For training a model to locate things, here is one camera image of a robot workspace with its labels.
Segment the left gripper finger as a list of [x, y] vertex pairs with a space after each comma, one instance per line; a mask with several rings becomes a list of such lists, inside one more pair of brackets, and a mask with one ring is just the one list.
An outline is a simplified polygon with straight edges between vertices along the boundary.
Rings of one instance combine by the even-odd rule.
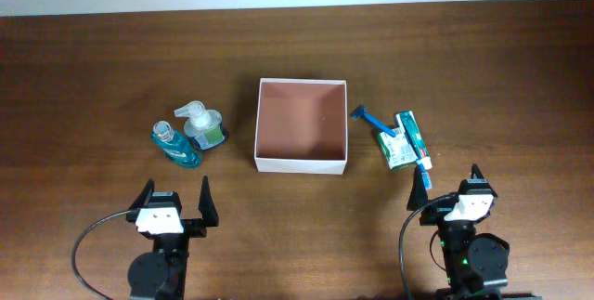
[[219, 215], [213, 201], [209, 179], [207, 176], [204, 176], [202, 179], [198, 210], [201, 213], [204, 227], [219, 226]]
[[143, 208], [150, 200], [154, 192], [154, 181], [149, 179], [145, 187], [142, 189], [137, 198], [130, 205], [129, 210], [137, 210]]

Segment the green white soap packet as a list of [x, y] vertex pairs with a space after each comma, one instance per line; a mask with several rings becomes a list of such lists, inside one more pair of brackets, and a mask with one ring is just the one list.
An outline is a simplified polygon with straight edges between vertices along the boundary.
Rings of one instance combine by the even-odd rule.
[[408, 167], [417, 162], [418, 156], [409, 143], [405, 130], [401, 127], [393, 129], [395, 136], [380, 132], [378, 141], [390, 170]]

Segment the clear pump soap bottle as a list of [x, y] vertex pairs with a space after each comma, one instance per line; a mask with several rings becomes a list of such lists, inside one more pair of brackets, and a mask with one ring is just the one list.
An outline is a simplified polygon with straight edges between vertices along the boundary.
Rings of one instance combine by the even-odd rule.
[[206, 109], [200, 101], [190, 101], [174, 110], [174, 116], [187, 119], [184, 133], [198, 151], [214, 149], [228, 140], [220, 112]]

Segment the blue white toothbrush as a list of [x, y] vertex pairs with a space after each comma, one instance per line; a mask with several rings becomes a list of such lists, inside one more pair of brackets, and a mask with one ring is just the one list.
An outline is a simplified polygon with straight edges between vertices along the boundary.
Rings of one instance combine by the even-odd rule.
[[431, 157], [426, 148], [424, 140], [419, 132], [410, 133], [408, 130], [405, 132], [407, 142], [413, 150], [416, 156], [416, 166], [420, 169], [421, 179], [425, 189], [432, 189], [433, 183], [429, 176], [428, 171], [433, 168]]

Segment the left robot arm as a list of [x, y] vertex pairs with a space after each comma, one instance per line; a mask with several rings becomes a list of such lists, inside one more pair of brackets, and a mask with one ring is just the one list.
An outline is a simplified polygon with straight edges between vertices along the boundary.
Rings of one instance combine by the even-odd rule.
[[200, 218], [184, 219], [178, 193], [158, 192], [153, 180], [147, 182], [125, 217], [138, 233], [152, 241], [152, 249], [139, 255], [128, 269], [132, 299], [184, 297], [189, 241], [206, 237], [208, 228], [219, 225], [207, 176], [201, 182], [198, 210]]

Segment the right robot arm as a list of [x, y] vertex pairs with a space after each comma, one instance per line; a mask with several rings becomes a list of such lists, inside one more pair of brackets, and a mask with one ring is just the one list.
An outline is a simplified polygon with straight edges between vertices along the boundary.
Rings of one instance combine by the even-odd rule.
[[405, 272], [404, 239], [407, 227], [417, 218], [422, 226], [437, 227], [432, 239], [440, 241], [448, 286], [434, 293], [436, 299], [535, 299], [531, 293], [501, 292], [509, 284], [506, 270], [510, 245], [491, 233], [476, 232], [476, 225], [490, 216], [497, 199], [478, 165], [471, 166], [471, 177], [462, 180], [454, 192], [431, 200], [427, 193], [430, 185], [427, 170], [417, 165], [407, 202], [410, 215], [398, 240], [400, 274], [407, 298], [413, 295]]

